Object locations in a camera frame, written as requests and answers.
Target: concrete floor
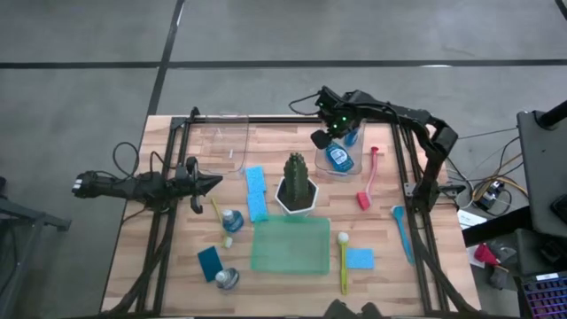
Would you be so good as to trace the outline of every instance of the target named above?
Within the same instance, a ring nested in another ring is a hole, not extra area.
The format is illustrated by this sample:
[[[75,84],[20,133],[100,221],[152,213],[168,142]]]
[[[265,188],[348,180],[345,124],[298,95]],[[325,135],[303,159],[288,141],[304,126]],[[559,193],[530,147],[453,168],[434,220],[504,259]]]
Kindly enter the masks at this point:
[[[175,0],[4,0],[0,62],[159,61]],[[567,57],[567,21],[553,0],[197,0],[180,20],[172,60],[516,59]],[[98,311],[124,201],[79,200],[87,169],[118,173],[120,141],[138,144],[157,70],[0,70],[0,175],[14,201],[72,218],[47,230],[18,318]],[[516,124],[516,113],[566,99],[567,66],[169,70],[158,114],[289,113],[323,84],[428,109],[461,136]],[[470,178],[515,131],[465,139],[451,157]],[[509,157],[519,152],[510,148]],[[127,154],[120,160],[131,162]],[[523,172],[512,177],[524,184]],[[520,194],[512,206],[525,205]],[[483,309],[517,315],[514,292],[475,270]]]

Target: potted plant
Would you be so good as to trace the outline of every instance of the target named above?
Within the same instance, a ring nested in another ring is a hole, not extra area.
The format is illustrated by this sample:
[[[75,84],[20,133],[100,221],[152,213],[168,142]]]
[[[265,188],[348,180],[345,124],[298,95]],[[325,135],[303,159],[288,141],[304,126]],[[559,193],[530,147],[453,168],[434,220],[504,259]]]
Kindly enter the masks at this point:
[[[276,201],[284,214],[307,216],[315,209],[319,188],[307,175],[303,156],[291,153],[277,186]]]

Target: yellow brush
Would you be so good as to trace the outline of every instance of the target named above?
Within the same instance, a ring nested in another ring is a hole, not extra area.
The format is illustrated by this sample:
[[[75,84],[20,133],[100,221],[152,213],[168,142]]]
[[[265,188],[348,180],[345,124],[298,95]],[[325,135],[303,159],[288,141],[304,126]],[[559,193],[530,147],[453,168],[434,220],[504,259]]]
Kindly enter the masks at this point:
[[[219,217],[219,221],[221,221],[221,227],[222,227],[222,214],[221,211],[219,210],[219,207],[216,205],[214,198],[211,198],[211,203],[213,203],[214,211],[216,212],[216,215]],[[230,237],[229,233],[226,230],[224,230],[224,234],[222,235],[222,247],[230,248],[231,246],[232,246],[232,237]]]
[[[337,238],[340,245],[340,291],[348,294],[348,277],[346,276],[346,244],[348,243],[348,234],[341,231]]]

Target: white ball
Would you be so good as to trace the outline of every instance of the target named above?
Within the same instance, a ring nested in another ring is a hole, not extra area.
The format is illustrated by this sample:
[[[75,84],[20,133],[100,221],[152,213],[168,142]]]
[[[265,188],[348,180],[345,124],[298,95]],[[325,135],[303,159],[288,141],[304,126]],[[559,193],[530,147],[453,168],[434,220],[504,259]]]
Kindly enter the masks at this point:
[[[344,244],[348,242],[348,234],[345,233],[344,231],[341,231],[338,233],[338,242],[340,244]]]

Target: yellow toothbrush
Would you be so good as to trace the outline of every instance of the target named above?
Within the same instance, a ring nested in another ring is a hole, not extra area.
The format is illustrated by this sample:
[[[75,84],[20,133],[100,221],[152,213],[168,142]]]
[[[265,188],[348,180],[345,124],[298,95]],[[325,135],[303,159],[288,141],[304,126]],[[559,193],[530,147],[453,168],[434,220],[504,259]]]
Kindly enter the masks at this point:
[[[348,294],[348,278],[346,273],[346,244],[348,243],[348,234],[341,231],[338,233],[338,244],[340,245],[340,291]]]

